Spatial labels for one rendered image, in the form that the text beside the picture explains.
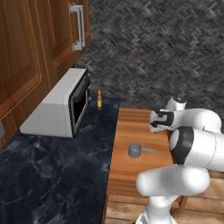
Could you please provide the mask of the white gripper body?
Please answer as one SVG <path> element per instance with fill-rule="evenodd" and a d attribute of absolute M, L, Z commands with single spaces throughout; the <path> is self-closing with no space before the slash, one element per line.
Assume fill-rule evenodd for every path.
<path fill-rule="evenodd" d="M 150 132 L 162 131 L 163 128 L 160 124 L 157 127 L 153 127 L 152 123 L 153 122 L 163 122 L 164 120 L 165 120 L 165 117 L 160 114 L 160 111 L 152 111 L 150 113 L 150 124 L 149 124 Z"/>

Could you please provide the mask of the open wooden drawer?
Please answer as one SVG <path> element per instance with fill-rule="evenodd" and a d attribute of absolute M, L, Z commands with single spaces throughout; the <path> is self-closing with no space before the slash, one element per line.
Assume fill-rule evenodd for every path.
<path fill-rule="evenodd" d="M 144 211 L 147 199 L 136 189 L 139 172 L 172 164 L 165 131 L 149 131 L 150 112 L 143 109 L 119 110 L 112 152 L 102 224 L 134 224 Z M 139 158 L 128 154 L 129 145 L 138 143 L 157 151 L 144 151 Z"/>

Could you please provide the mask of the grey measuring cup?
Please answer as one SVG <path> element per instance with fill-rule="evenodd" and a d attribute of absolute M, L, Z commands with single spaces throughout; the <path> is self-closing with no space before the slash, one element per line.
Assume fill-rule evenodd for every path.
<path fill-rule="evenodd" d="M 128 151 L 128 153 L 129 153 L 129 156 L 131 158 L 139 158 L 141 156 L 141 153 L 143 151 L 146 151 L 146 152 L 149 152 L 149 153 L 154 153 L 154 154 L 157 153 L 156 150 L 142 147 L 139 143 L 131 143 L 129 145 L 129 151 Z"/>

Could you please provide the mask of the yellow bottle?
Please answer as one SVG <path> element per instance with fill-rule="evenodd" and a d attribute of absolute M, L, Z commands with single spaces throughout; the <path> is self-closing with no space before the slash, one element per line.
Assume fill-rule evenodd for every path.
<path fill-rule="evenodd" d="M 102 109 L 102 91 L 100 89 L 98 90 L 98 95 L 97 95 L 97 107 L 99 110 Z"/>

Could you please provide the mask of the white microwave oven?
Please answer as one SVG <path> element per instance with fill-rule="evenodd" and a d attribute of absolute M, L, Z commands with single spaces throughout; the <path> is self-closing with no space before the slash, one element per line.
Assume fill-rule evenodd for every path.
<path fill-rule="evenodd" d="M 88 110 L 90 74 L 70 68 L 20 126 L 23 134 L 75 137 Z"/>

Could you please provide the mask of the wooden cupboard door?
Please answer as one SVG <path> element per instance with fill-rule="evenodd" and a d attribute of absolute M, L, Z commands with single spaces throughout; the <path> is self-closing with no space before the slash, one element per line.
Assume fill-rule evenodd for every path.
<path fill-rule="evenodd" d="M 50 87 L 54 87 L 67 70 L 90 47 L 90 9 L 89 0 L 42 0 L 45 37 L 47 41 L 47 66 Z M 69 13 L 69 4 L 84 6 L 86 46 L 75 51 L 73 44 L 79 38 L 76 13 Z"/>
<path fill-rule="evenodd" d="M 0 0 L 0 150 L 49 91 L 38 0 Z"/>

